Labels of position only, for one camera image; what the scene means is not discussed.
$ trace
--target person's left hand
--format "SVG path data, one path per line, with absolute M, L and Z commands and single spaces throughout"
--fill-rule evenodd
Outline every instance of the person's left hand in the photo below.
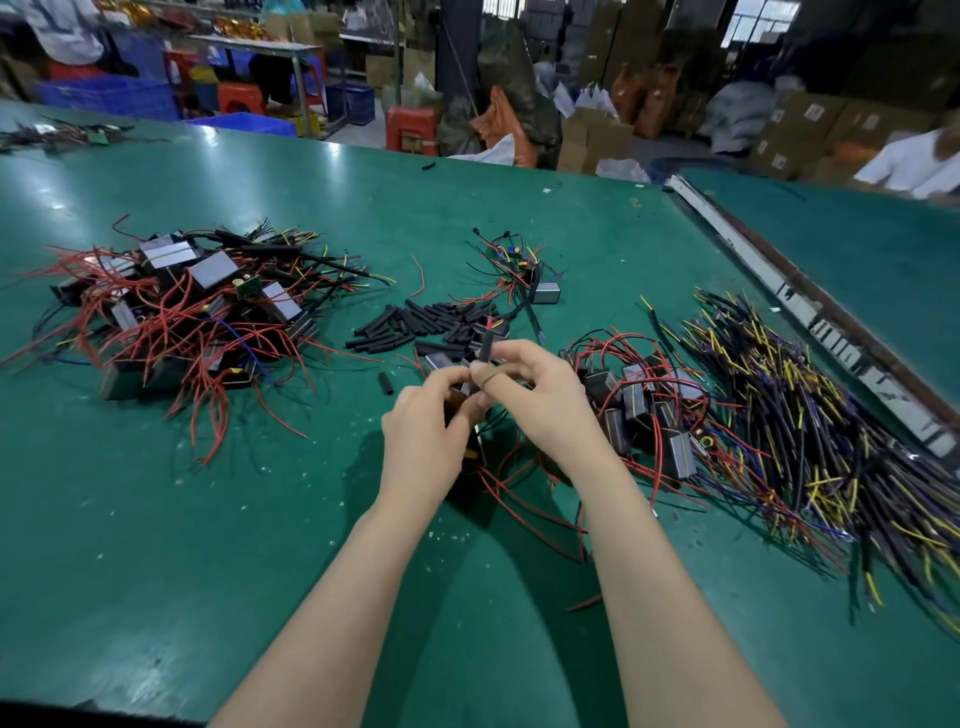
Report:
M 383 416 L 383 474 L 376 500 L 384 510 L 413 508 L 433 518 L 460 473 L 470 431 L 492 406 L 492 400 L 478 392 L 444 425 L 450 387 L 469 379 L 467 367 L 439 369 L 422 387 L 404 387 L 393 411 Z

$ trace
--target person in white shirt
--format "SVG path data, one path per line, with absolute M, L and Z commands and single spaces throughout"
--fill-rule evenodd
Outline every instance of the person in white shirt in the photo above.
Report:
M 887 144 L 853 176 L 854 182 L 903 197 L 955 197 L 960 187 L 960 113 L 935 132 Z
M 93 65 L 104 55 L 100 11 L 92 0 L 11 0 L 47 56 L 63 65 Z

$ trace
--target blue wire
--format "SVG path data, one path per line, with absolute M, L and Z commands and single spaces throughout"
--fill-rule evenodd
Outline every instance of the blue wire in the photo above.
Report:
M 230 324 L 228 324 L 228 323 L 227 323 L 226 321 L 224 321 L 223 319 L 218 319 L 216 316 L 210 316 L 209 314 L 207 314 L 206 318 L 208 318 L 210 321 L 215 321 L 215 322 L 217 322 L 217 323 L 220 324 L 222 327 L 224 327 L 227 331 L 229 331 L 229 332 L 232 333 L 234 336 L 236 336 L 237 341 L 239 341 L 239 342 L 240 342 L 240 345 L 241 345 L 244 349 L 247 350 L 247 353 L 251 356 L 251 358 L 253 359 L 253 361 L 256 363 L 256 366 L 259 367 L 260 372 L 263 373 L 263 378 L 267 380 L 267 383 L 268 383 L 270 386 L 272 386 L 272 387 L 275 387 L 275 386 L 276 386 L 276 385 L 274 384 L 274 378 L 273 378 L 272 376 L 270 376 L 270 372 L 268 372 L 268 371 L 267 371 L 267 368 L 266 368 L 265 366 L 263 366 L 263 362 L 261 362 L 258 358 L 256 358 L 256 354 L 253 353 L 253 349 L 251 349 L 251 348 L 247 345 L 247 342 L 243 340 L 243 337 L 242 337 L 239 333 L 237 333 L 237 331 L 236 331 L 235 328 L 233 328 Z

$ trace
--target forearm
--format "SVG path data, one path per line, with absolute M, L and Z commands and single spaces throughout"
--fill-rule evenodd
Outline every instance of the forearm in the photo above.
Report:
M 360 724 L 400 580 L 429 518 L 374 506 L 212 725 Z
M 610 451 L 567 474 L 584 502 L 632 725 L 782 725 Z

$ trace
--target hand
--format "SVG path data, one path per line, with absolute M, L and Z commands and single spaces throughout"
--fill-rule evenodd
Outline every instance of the hand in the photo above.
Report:
M 383 427 L 383 474 L 377 503 L 384 510 L 414 508 L 429 521 L 460 473 L 467 438 L 483 420 L 492 401 L 482 392 L 468 397 L 444 425 L 444 402 L 450 387 L 469 381 L 467 367 L 433 372 L 422 387 L 404 387 Z
M 507 364 L 473 362 L 470 374 L 483 391 L 499 401 L 538 448 L 568 475 L 598 452 L 612 453 L 584 385 L 570 365 L 532 341 L 515 339 L 493 344 L 491 359 Z M 521 387 L 514 377 L 534 383 Z

